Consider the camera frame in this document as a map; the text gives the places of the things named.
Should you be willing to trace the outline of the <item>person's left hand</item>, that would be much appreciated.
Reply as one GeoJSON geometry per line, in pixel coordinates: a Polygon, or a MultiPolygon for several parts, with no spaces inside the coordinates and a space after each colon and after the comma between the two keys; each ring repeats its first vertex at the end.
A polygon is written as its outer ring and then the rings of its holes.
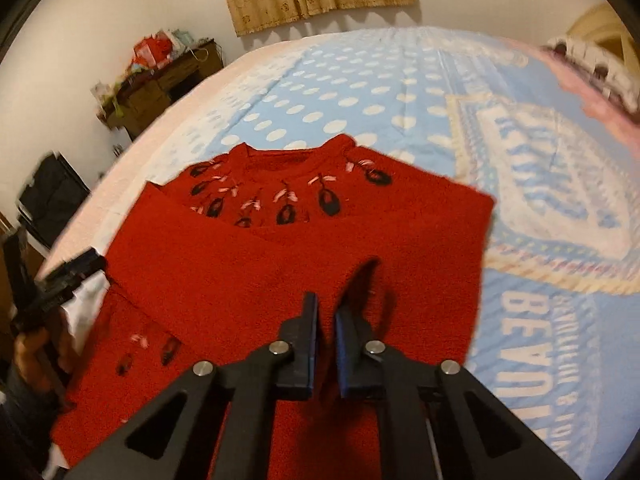
{"type": "Polygon", "coordinates": [[[65,396],[65,377],[73,374],[79,356],[70,333],[67,313],[58,309],[39,330],[20,333],[14,344],[14,365],[36,393],[65,396]]]}

